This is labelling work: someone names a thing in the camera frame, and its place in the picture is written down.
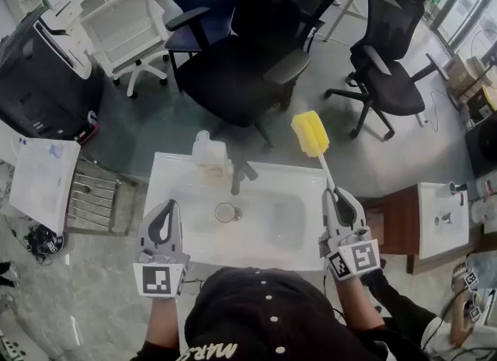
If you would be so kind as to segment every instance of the wire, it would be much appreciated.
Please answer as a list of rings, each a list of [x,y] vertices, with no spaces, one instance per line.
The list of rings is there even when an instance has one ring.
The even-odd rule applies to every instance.
[[[445,311],[443,312],[443,316],[441,317],[440,319],[440,323],[438,325],[438,327],[436,327],[434,333],[432,333],[432,335],[428,338],[428,340],[426,341],[425,345],[422,347],[422,350],[425,351],[426,349],[426,346],[428,345],[429,341],[432,339],[432,337],[438,332],[438,330],[440,329],[440,327],[442,326],[443,324],[443,320],[445,319],[445,317],[447,316],[447,313],[449,312],[450,310],[450,307],[452,306],[452,303],[457,299],[457,297],[459,295],[461,295],[462,293],[466,292],[466,288],[464,288],[462,291],[460,291],[456,296],[454,296],[452,298],[452,300],[449,302],[449,304],[447,305]]]
[[[326,267],[325,274],[323,276],[323,290],[324,290],[324,293],[325,293],[325,297],[326,297],[326,279],[327,279],[326,273],[328,272],[328,270],[329,270],[329,266]],[[334,308],[333,306],[332,306],[332,309],[333,309],[334,312],[336,312],[336,313],[339,314],[339,318],[338,318],[337,321],[340,321],[340,317],[343,318],[343,320],[345,321],[345,315],[343,315],[343,313],[339,309]]]
[[[33,253],[30,251],[29,247],[26,245],[26,241],[25,241],[25,240],[24,240],[24,241],[21,241],[21,240],[19,240],[19,239],[17,238],[17,232],[16,232],[16,230],[14,230],[14,229],[12,228],[12,226],[10,225],[9,221],[7,220],[7,216],[6,216],[6,215],[3,215],[3,217],[4,217],[4,219],[5,219],[5,222],[7,223],[7,226],[9,227],[9,230],[10,230],[10,233],[12,234],[12,236],[13,236],[13,237],[16,239],[16,241],[17,241],[18,243],[20,243],[20,244],[21,244],[21,245],[22,245],[22,246],[23,246],[23,247],[24,247],[24,248],[25,248],[25,249],[26,249],[29,253],[31,253],[31,254],[33,255]],[[39,257],[39,256],[35,256],[35,255],[33,255],[33,257],[36,259],[36,261],[38,262],[38,264],[39,264],[40,266],[49,266],[49,265],[51,265],[51,264],[54,262],[53,260],[51,260],[51,261],[50,261],[50,263],[45,263],[45,260],[46,260],[46,258],[47,258],[47,256],[48,256],[48,254],[40,251],[40,247],[45,246],[45,244],[47,243],[47,241],[45,241],[42,245],[38,245],[38,246],[37,246],[38,252],[39,252],[40,254],[42,254],[42,255],[44,256],[44,258]]]
[[[205,281],[203,279],[200,279],[200,278],[195,278],[195,279],[192,279],[191,281],[185,281],[185,283],[200,283],[200,290],[202,290],[202,286],[203,286],[203,283],[205,283]]]
[[[435,129],[435,125],[433,124],[433,121],[432,120],[426,120],[427,123],[431,123],[432,126],[431,126],[431,129],[433,129],[433,131],[435,133],[438,133],[438,114],[436,113],[436,103],[435,103],[435,98],[433,97],[433,93],[435,92],[438,92],[439,94],[441,94],[442,96],[445,96],[445,97],[448,97],[445,93],[439,91],[438,89],[432,91],[430,93],[430,95],[432,96],[432,101],[433,101],[433,107],[435,108],[435,117],[436,117],[436,129]]]
[[[472,352],[473,350],[490,350],[487,354],[485,354],[483,357],[480,357],[479,359],[486,359],[488,356],[490,356],[491,352],[497,351],[497,347],[473,347],[472,349],[467,349],[464,350],[463,352],[460,352],[459,354],[456,354],[450,361],[454,361],[458,356],[462,356],[463,354],[466,354],[467,352]]]

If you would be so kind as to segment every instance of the hand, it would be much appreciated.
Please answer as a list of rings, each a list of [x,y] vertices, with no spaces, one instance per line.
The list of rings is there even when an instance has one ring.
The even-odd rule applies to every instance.
[[[454,284],[454,292],[455,294],[457,295],[458,293],[461,294],[462,297],[464,297],[465,295],[465,291],[467,291],[467,287],[466,287],[466,283],[464,282],[464,280],[461,278],[461,279],[458,279],[456,281],[456,283]]]

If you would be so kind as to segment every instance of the sink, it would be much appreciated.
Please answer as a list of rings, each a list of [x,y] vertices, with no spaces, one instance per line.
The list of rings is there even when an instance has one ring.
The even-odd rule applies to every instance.
[[[418,183],[420,259],[431,258],[469,242],[467,192],[438,198],[436,191],[443,186]],[[451,214],[449,224],[443,222],[443,216],[447,213]]]
[[[249,162],[257,180],[206,186],[189,155],[156,153],[144,215],[173,198],[179,204],[183,251],[192,262],[217,266],[322,270],[318,237],[323,233],[321,169]],[[230,203],[239,220],[221,223],[214,211]]]

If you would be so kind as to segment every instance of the white chair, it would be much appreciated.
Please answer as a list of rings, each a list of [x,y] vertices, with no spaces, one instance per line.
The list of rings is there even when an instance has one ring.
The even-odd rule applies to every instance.
[[[150,65],[159,57],[169,58],[163,48],[153,53],[168,39],[163,13],[155,0],[112,0],[82,20],[92,41],[89,53],[113,78],[114,85],[119,85],[122,75],[131,73],[127,96],[132,99],[137,97],[134,84],[142,71],[157,75],[161,85],[167,84],[167,75]]]

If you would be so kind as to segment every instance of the small sink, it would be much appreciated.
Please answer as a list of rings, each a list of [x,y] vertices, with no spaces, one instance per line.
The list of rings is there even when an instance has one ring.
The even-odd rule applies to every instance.
[[[231,183],[205,186],[189,155],[157,153],[144,214],[165,200],[179,204],[183,251],[193,262],[218,266],[322,270],[318,237],[324,231],[321,170],[250,162],[259,173],[240,193]],[[230,203],[239,220],[221,223],[214,211]]]

